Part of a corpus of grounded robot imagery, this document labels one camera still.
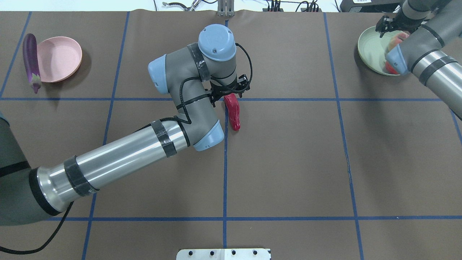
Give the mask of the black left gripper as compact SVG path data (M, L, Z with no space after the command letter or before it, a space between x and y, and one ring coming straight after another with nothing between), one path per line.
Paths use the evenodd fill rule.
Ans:
M251 79L252 77L249 79L246 74L242 74L230 84L224 84L221 78L211 77L210 103L215 107L216 101L229 94L238 94L239 97L242 97L244 92L249 91Z

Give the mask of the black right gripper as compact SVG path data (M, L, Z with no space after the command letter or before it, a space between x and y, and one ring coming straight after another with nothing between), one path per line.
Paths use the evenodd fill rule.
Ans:
M376 23L375 31L380 34L380 38L385 33L393 31L406 31L414 33L419 28L419 19L411 19L405 15L397 15L394 18L389 16L382 16Z

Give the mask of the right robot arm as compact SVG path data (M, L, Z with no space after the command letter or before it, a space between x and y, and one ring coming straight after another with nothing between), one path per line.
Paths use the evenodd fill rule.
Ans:
M386 54L386 60L401 75L413 74L436 94L457 117L462 113L462 67L442 48L461 37L460 0L405 0L394 18L383 16L376 32L409 31Z

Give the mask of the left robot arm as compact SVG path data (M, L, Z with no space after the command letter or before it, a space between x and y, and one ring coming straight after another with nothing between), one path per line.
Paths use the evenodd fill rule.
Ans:
M214 103L249 90L247 77L236 75L237 47L230 28L211 24L196 43L153 60L149 75L157 91L171 96L178 114L50 168L31 168L1 116L1 225L46 220L75 200L187 147L203 151L221 143L224 130Z

